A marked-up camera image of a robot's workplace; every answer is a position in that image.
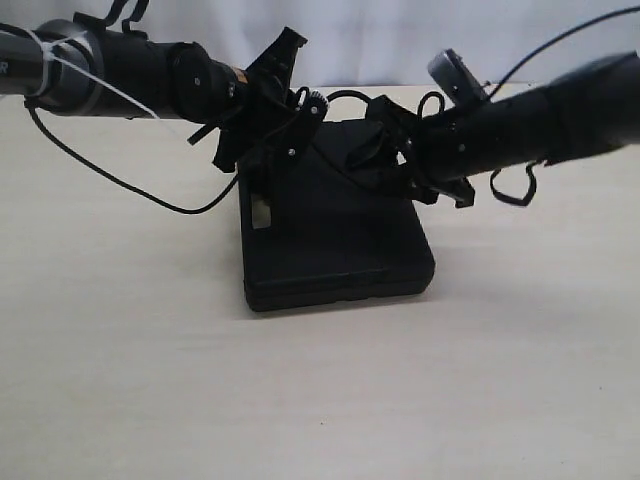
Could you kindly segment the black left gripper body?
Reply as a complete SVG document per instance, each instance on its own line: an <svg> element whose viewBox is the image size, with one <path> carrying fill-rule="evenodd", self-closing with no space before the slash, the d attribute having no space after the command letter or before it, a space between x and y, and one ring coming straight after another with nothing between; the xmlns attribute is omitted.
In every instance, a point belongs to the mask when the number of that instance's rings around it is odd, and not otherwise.
<svg viewBox="0 0 640 480"><path fill-rule="evenodd" d="M221 129L248 131L255 141L253 148L275 141L310 93L307 86L293 90L291 84L280 85L275 78L252 76L249 67L238 70L236 76L231 105L217 116L215 127L219 135Z"/></svg>

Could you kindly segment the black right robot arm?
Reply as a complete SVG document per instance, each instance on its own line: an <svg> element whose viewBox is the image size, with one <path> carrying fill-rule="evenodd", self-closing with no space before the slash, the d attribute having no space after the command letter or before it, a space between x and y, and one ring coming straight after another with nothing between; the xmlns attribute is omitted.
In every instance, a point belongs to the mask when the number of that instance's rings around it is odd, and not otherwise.
<svg viewBox="0 0 640 480"><path fill-rule="evenodd" d="M427 205L441 196L456 208L475 203L470 177L522 165L522 197L496 199L528 206L537 190L534 168L609 154L639 142L639 55L609 54L510 97L490 100L465 80L462 95L432 115L411 112L381 95L365 120L373 135L346 156L346 176L379 195Z"/></svg>

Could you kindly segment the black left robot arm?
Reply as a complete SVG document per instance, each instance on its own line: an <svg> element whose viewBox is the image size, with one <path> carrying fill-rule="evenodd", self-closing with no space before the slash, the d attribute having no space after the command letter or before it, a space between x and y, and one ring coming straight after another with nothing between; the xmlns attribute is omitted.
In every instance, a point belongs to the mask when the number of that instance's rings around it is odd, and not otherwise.
<svg viewBox="0 0 640 480"><path fill-rule="evenodd" d="M157 43L94 17L52 20L34 31L1 27L1 92L60 116L181 119L199 142L220 132L213 163L231 173L245 156L298 157L326 112L290 88L304 37L286 28L247 68L212 59L199 44Z"/></svg>

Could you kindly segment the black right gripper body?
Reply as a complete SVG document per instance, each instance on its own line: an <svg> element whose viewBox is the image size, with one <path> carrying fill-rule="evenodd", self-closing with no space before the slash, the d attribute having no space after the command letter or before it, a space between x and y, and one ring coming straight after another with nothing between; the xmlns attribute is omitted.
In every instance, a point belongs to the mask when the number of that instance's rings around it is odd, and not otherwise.
<svg viewBox="0 0 640 480"><path fill-rule="evenodd" d="M458 180L440 180L430 171L431 156L419 128L424 118L386 95L374 99L374 121L380 121L388 130L395 147L395 163L404 164L412 177L409 200L425 205L435 204L441 196L453 200L456 208L472 207L475 189L465 177Z"/></svg>

